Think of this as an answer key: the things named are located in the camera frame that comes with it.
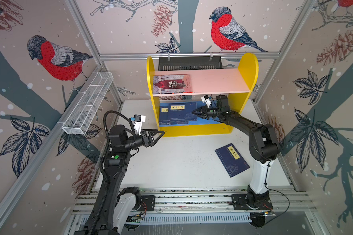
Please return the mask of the navy book yellow label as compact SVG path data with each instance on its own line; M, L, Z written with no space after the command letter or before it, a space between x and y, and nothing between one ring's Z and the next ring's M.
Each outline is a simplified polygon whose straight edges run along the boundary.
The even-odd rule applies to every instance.
M196 102L170 103L167 118L171 122L197 121L197 116L192 113L196 109Z

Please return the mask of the red silver illustrated book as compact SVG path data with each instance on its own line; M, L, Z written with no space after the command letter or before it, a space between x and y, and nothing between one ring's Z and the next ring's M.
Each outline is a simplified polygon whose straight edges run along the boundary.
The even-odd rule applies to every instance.
M192 93L191 77L188 74L155 75L153 94L186 94Z

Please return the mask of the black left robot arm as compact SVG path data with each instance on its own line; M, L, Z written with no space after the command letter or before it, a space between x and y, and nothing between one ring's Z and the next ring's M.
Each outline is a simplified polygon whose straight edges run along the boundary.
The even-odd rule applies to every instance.
M152 147L165 134L156 129L144 129L129 137L124 125L113 126L107 136L108 151L104 155L100 171L103 181L92 212L76 235L119 235L130 212L140 207L138 187L120 186L132 157L131 151L140 147Z

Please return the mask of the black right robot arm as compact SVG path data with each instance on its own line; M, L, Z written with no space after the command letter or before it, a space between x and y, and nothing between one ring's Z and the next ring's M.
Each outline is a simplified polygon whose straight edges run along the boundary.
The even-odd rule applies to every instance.
M249 152L254 160L253 173L247 189L247 205L251 209L258 209L270 202L267 186L268 174L273 161L280 153L280 145L275 129L270 124L260 124L251 121L229 107L228 97L216 97L214 108L204 105L192 111L199 118L218 119L218 122L234 127L249 137Z

